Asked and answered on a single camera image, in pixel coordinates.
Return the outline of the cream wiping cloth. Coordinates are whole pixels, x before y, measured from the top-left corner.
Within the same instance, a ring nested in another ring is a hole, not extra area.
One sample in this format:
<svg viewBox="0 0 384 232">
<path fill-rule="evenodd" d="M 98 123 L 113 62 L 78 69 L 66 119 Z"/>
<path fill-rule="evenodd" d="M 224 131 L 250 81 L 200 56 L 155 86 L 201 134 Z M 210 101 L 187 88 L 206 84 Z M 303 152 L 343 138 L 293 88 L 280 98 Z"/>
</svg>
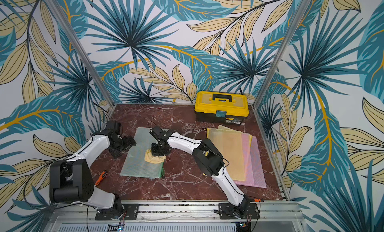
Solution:
<svg viewBox="0 0 384 232">
<path fill-rule="evenodd" d="M 152 150 L 148 149 L 145 152 L 145 162 L 150 164 L 161 164 L 166 160 L 166 156 L 153 156 Z"/>
</svg>

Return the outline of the green-zip clear mesh bag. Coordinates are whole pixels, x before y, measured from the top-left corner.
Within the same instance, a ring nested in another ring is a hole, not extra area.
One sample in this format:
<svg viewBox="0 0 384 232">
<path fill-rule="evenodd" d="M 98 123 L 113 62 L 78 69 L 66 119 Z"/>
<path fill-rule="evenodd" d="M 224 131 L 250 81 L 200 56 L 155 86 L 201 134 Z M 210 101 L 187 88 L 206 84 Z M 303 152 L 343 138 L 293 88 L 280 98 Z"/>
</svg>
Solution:
<svg viewBox="0 0 384 232">
<path fill-rule="evenodd" d="M 134 140 L 137 144 L 129 149 L 120 176 L 161 178 L 164 174 L 164 163 L 151 164 L 145 161 L 146 151 L 151 149 L 152 143 L 156 142 L 155 138 L 150 135 L 150 129 L 138 127 Z"/>
</svg>

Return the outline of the yellow mesh document bag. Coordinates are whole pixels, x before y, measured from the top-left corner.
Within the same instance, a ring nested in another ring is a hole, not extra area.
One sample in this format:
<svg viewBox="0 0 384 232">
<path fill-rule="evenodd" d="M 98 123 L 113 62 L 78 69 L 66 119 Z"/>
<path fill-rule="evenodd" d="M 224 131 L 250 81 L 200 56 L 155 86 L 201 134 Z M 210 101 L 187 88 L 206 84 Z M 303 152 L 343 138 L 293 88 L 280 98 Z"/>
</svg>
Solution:
<svg viewBox="0 0 384 232">
<path fill-rule="evenodd" d="M 237 133 L 240 133 L 241 134 L 241 137 L 242 137 L 242 146 L 243 146 L 243 149 L 250 149 L 251 147 L 251 144 L 252 144 L 252 136 L 248 133 L 245 133 L 245 132 L 241 132 L 241 131 L 237 131 L 237 130 L 234 130 L 234 129 L 231 129 L 231 128 L 228 128 L 228 127 L 225 127 L 223 125 L 219 125 L 218 126 L 218 129 L 221 129 L 221 130 L 228 130 L 228 131 L 231 131 L 231 132 L 237 132 Z"/>
</svg>

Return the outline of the yellow-green mesh document bag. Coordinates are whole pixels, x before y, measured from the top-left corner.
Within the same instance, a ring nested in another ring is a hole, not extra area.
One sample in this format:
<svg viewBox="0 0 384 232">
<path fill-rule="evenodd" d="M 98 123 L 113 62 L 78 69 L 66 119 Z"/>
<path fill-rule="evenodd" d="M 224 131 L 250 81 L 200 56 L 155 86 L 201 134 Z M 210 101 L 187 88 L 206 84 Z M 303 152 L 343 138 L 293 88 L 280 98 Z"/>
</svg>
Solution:
<svg viewBox="0 0 384 232">
<path fill-rule="evenodd" d="M 224 129 L 207 129 L 207 138 L 212 141 L 219 152 L 229 162 L 227 171 L 234 181 L 246 180 L 244 151 L 250 147 L 248 134 Z"/>
</svg>

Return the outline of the pink red-zip mesh bag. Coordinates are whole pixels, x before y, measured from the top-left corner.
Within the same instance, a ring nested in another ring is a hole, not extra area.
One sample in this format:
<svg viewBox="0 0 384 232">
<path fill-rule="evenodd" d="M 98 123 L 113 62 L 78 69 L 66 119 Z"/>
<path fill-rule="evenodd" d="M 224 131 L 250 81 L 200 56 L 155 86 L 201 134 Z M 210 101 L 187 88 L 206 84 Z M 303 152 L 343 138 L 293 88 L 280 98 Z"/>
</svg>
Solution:
<svg viewBox="0 0 384 232">
<path fill-rule="evenodd" d="M 252 136 L 246 133 L 241 133 L 241 135 L 242 135 L 242 148 L 243 148 L 243 158 L 244 158 L 244 172 L 245 172 L 246 178 L 245 178 L 245 181 L 234 180 L 234 182 L 236 185 L 253 186 L 254 175 L 253 175 L 252 159 L 251 159 Z"/>
</svg>

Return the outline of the pink mesh document bag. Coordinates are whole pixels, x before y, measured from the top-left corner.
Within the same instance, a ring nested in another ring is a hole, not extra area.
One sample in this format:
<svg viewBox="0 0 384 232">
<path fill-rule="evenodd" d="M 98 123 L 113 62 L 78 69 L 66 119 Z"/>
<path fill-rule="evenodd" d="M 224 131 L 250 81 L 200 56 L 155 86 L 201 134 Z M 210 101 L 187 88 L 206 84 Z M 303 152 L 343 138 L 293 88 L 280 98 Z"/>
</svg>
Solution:
<svg viewBox="0 0 384 232">
<path fill-rule="evenodd" d="M 250 155 L 252 164 L 253 186 L 265 189 L 267 185 L 264 177 L 264 171 L 256 137 L 252 137 Z"/>
</svg>

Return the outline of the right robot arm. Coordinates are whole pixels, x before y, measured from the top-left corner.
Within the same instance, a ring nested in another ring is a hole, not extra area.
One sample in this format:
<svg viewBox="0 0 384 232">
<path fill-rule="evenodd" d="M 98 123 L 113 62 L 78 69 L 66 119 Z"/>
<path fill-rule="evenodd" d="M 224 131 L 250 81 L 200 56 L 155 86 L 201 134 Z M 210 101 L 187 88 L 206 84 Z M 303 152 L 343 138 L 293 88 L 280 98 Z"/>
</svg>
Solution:
<svg viewBox="0 0 384 232">
<path fill-rule="evenodd" d="M 223 212 L 237 219 L 244 219 L 248 216 L 250 199 L 230 177 L 225 165 L 226 159 L 211 140 L 190 139 L 173 130 L 164 131 L 158 126 L 150 129 L 150 134 L 156 140 L 151 145 L 153 156 L 166 156 L 172 149 L 192 155 L 203 174 L 217 182 L 227 196 L 229 208 L 223 209 Z"/>
</svg>

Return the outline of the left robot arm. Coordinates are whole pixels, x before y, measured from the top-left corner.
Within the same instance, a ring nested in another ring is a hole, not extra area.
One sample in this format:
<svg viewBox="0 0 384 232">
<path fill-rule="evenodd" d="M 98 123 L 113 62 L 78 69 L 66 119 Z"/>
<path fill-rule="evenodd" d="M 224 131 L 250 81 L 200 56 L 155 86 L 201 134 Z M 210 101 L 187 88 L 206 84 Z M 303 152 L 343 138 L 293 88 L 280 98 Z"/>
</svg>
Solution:
<svg viewBox="0 0 384 232">
<path fill-rule="evenodd" d="M 50 201 L 62 204 L 81 203 L 111 218 L 119 218 L 124 213 L 120 196 L 97 188 L 90 167 L 105 150 L 116 159 L 135 145 L 133 137 L 121 135 L 121 123 L 106 122 L 105 128 L 93 133 L 90 140 L 76 153 L 51 164 Z"/>
</svg>

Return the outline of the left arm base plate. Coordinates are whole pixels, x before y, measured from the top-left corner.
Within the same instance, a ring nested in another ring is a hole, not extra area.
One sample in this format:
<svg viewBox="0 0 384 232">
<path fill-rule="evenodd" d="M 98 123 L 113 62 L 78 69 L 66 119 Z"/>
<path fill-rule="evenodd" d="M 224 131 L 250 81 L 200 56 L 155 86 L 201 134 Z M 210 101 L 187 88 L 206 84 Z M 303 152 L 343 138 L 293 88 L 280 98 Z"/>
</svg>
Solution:
<svg viewBox="0 0 384 232">
<path fill-rule="evenodd" d="M 106 210 L 97 210 L 96 221 L 135 221 L 138 216 L 139 204 L 122 204 Z"/>
</svg>

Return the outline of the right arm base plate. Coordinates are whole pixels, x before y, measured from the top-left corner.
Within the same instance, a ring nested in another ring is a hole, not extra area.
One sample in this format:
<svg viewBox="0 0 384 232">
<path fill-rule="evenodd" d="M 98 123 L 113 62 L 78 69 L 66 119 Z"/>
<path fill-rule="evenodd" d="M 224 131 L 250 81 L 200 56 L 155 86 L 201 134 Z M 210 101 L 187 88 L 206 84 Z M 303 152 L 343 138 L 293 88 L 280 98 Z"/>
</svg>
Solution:
<svg viewBox="0 0 384 232">
<path fill-rule="evenodd" d="M 220 203 L 218 211 L 221 220 L 256 220 L 260 218 L 260 210 L 255 203 L 250 203 L 244 211 L 230 203 Z"/>
</svg>

